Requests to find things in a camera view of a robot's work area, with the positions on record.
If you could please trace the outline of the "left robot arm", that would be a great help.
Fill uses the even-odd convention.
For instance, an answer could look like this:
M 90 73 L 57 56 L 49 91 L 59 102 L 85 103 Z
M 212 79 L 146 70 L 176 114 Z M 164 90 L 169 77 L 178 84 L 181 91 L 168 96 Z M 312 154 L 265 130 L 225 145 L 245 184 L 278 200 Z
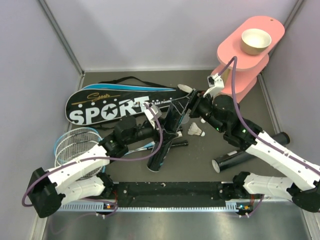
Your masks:
M 99 172 L 102 167 L 125 160 L 129 145 L 149 138 L 154 140 L 155 146 L 148 157 L 163 160 L 180 128 L 178 123 L 169 126 L 162 118 L 137 124 L 133 116 L 124 116 L 110 135 L 90 149 L 82 150 L 80 155 L 60 166 L 34 170 L 23 198 L 31 201 L 30 206 L 40 218 L 49 217 L 61 206 L 76 200 L 96 196 L 109 198 L 114 191 L 113 182 Z

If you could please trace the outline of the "black sport racket bag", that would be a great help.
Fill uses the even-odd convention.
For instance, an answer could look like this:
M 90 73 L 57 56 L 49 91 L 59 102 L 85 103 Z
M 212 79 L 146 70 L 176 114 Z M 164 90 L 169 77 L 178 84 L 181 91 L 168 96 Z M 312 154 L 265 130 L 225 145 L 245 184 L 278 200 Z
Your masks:
M 89 84 L 73 93 L 65 104 L 65 116 L 74 125 L 93 126 L 139 116 L 146 109 L 144 102 L 165 111 L 176 97 L 174 87 L 127 76 Z

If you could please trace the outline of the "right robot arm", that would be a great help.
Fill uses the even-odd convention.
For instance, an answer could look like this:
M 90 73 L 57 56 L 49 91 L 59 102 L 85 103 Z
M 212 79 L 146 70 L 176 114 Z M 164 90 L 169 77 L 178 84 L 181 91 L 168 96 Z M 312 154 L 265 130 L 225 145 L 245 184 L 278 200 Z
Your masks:
M 233 192 L 239 198 L 261 194 L 292 201 L 308 212 L 320 210 L 320 167 L 298 156 L 254 122 L 241 116 L 236 100 L 228 95 L 215 98 L 192 90 L 174 99 L 171 106 L 185 115 L 201 117 L 223 134 L 230 145 L 253 155 L 279 172 L 283 177 L 260 176 L 242 172 L 233 179 Z

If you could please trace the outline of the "clear plastic tube lid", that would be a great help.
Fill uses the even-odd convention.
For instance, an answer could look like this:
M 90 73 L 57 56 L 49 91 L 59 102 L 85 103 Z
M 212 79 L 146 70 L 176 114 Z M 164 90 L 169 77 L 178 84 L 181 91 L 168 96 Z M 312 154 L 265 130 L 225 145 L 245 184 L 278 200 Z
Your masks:
M 181 123 L 182 125 L 184 125 L 184 124 L 188 123 L 189 120 L 190 120 L 190 117 L 189 117 L 189 115 L 186 114 L 186 115 L 182 118 L 182 120 L 180 121 L 180 123 Z

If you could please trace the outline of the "black shuttlecock tube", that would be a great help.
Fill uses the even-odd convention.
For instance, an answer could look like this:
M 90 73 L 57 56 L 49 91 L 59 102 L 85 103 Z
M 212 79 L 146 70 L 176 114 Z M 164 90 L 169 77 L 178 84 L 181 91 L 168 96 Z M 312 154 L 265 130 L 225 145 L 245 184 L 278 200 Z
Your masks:
M 291 142 L 289 135 L 285 132 L 277 133 L 273 135 L 272 138 L 282 146 Z M 219 174 L 224 170 L 230 169 L 231 167 L 235 167 L 254 158 L 254 155 L 238 149 L 213 159 L 211 164 L 213 169 Z
M 160 148 L 147 162 L 147 168 L 150 171 L 158 172 L 163 165 L 164 159 L 172 146 L 174 138 L 177 137 L 178 129 L 188 110 L 192 91 L 193 89 L 187 85 L 179 84 L 177 86 L 177 96 L 171 101 L 166 116 L 160 123 L 163 134 L 162 143 L 155 141 L 155 148 Z

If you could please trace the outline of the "black grip badminton racket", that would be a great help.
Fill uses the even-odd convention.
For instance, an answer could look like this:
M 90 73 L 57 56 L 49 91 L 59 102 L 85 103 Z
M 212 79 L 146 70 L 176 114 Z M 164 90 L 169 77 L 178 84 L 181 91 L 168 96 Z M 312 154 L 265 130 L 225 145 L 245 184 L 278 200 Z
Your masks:
M 189 142 L 188 140 L 182 140 L 182 141 L 179 141 L 179 142 L 174 142 L 172 143 L 172 147 L 183 147 L 183 146 L 188 146 L 189 145 Z

